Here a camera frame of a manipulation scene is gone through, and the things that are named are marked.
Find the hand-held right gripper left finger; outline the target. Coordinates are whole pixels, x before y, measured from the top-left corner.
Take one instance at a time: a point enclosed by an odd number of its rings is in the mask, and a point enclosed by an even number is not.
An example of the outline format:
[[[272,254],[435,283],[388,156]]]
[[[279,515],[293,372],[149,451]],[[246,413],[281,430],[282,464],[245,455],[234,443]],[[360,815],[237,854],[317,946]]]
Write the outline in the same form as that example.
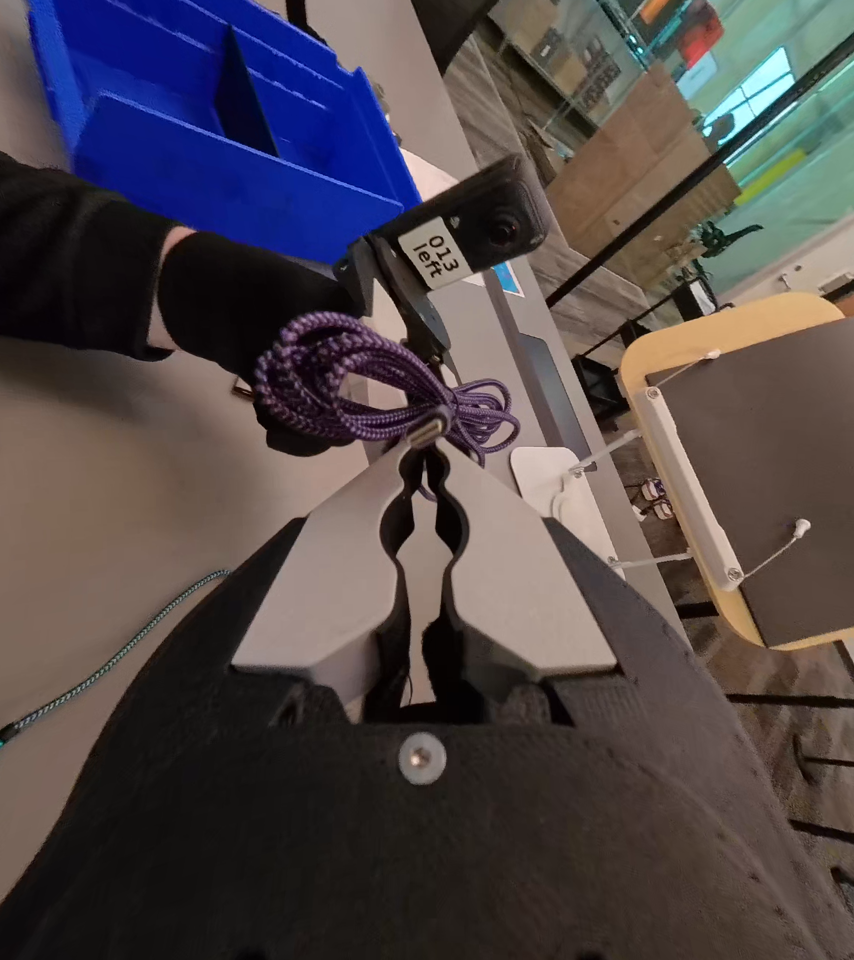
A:
[[[400,441],[305,518],[236,652],[242,673],[278,674],[362,701],[369,721],[404,703],[411,617],[400,548],[414,528],[420,453]]]

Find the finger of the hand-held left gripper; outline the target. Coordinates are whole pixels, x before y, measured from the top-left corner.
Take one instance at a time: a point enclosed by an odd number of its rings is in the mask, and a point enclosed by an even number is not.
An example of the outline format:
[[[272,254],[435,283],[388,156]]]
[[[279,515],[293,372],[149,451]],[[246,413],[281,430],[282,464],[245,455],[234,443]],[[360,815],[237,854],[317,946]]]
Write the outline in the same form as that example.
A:
[[[461,378],[450,353],[451,341],[428,288],[387,242],[376,243],[377,282],[383,288],[403,327],[390,336],[423,361],[441,381]]]

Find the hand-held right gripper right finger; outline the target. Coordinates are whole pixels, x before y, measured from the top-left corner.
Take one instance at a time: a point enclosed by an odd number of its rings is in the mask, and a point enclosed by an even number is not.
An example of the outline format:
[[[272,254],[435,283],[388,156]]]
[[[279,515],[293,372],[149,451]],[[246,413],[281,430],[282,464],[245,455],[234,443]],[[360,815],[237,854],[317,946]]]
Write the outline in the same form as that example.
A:
[[[503,703],[517,686],[615,671],[548,522],[449,441],[426,450],[424,467],[451,553],[424,632],[436,698]]]

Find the person's left hand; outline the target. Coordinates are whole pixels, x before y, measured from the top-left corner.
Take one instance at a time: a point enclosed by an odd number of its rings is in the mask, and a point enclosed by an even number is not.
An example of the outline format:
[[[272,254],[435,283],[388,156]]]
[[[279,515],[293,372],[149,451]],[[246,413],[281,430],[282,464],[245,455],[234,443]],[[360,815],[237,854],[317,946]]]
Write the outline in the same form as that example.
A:
[[[318,312],[361,317],[361,306],[324,271],[207,232],[165,253],[156,304],[169,342],[249,387],[259,358],[295,319]]]

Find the printed paper leaflet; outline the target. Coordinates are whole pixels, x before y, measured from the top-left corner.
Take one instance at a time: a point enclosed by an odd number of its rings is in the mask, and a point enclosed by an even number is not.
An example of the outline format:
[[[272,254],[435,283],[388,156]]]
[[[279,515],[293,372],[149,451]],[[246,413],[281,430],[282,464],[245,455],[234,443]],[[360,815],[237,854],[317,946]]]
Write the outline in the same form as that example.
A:
[[[446,173],[415,153],[401,147],[400,154],[423,202],[458,184],[455,176]],[[491,268],[491,270],[506,294],[518,298],[525,296],[524,289],[517,279],[511,262],[503,262]]]

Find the plywood cabinet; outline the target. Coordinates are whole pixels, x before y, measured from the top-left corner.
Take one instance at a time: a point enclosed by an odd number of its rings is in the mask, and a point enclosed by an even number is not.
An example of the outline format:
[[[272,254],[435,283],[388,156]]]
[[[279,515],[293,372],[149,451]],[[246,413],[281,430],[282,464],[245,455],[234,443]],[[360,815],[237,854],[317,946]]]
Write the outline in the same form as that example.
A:
[[[694,111],[664,66],[656,64],[546,193],[569,247],[595,258],[710,156]],[[704,253],[695,230],[725,216],[741,193],[721,165],[616,253],[606,268],[651,290]]]

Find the black stanchion pole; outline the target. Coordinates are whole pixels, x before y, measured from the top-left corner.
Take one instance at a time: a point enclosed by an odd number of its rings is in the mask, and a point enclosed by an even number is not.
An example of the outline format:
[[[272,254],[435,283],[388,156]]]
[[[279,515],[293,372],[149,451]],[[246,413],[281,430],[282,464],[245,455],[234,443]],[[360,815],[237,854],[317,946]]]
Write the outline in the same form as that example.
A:
[[[646,210],[636,221],[628,225],[615,239],[611,240],[588,262],[576,270],[545,298],[546,306],[553,309],[579,286],[588,280],[617,254],[637,239],[647,228],[654,225],[665,214],[677,206],[717,169],[724,166],[734,155],[745,149],[755,139],[761,137],[775,121],[789,109],[799,104],[822,81],[834,74],[854,55],[854,31],[818,60],[806,73],[768,105],[757,118],[750,121],[738,133],[732,136],[720,149],[707,160],[700,163],[676,186]]]

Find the blue plastic bin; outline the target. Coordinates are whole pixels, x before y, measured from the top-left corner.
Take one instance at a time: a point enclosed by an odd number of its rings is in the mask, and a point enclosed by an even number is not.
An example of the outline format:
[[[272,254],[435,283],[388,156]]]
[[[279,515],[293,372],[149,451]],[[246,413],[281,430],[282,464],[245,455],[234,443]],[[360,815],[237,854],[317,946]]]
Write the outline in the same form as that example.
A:
[[[420,195],[361,69],[256,2],[35,1],[73,173],[196,230],[333,264]]]

